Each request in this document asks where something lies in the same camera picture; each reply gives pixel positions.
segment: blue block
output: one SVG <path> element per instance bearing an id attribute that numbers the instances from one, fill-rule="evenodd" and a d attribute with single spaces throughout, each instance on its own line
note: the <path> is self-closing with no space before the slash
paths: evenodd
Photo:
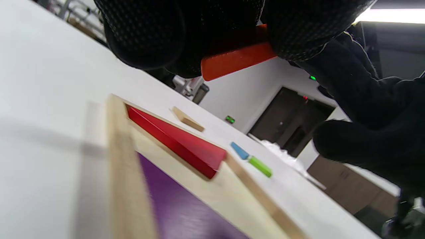
<path id="1" fill-rule="evenodd" d="M 243 159 L 243 160 L 247 160 L 248 159 L 249 154 L 245 150 L 243 150 L 241 147 L 239 147 L 234 142 L 232 142 L 230 145 L 236 151 L 236 153 L 239 155 L 239 157 L 241 157 L 241 159 Z"/>

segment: orange block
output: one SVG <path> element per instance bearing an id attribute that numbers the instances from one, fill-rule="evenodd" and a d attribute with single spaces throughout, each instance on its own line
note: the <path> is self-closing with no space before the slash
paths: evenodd
<path id="1" fill-rule="evenodd" d="M 202 77 L 211 81 L 275 57 L 267 39 L 266 24 L 238 31 L 220 41 L 202 59 Z"/>

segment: wooden tray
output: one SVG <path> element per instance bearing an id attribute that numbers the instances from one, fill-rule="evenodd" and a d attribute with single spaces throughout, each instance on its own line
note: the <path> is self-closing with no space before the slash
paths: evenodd
<path id="1" fill-rule="evenodd" d="M 164 238 L 159 232 L 152 199 L 137 153 L 148 158 L 247 237 L 307 238 L 242 168 L 240 162 L 237 162 L 240 159 L 235 159 L 228 153 L 220 171 L 208 181 L 182 158 L 132 122 L 128 118 L 127 105 L 173 124 L 117 96 L 112 95 L 109 98 L 107 130 L 111 159 L 114 238 Z"/>

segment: green exit sign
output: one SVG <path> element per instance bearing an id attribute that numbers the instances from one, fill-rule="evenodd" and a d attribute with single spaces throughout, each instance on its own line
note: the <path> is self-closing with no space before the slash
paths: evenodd
<path id="1" fill-rule="evenodd" d="M 230 124 L 233 124 L 235 122 L 235 119 L 233 119 L 230 116 L 227 116 L 224 120 L 226 120 L 227 122 L 229 122 Z"/>

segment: wooden cabinet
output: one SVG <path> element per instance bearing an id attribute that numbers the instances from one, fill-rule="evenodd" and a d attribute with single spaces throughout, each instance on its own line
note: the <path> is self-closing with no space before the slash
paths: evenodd
<path id="1" fill-rule="evenodd" d="M 324 192 L 351 214 L 367 205 L 391 217 L 397 199 L 344 164 L 319 156 L 308 172 L 326 186 Z"/>

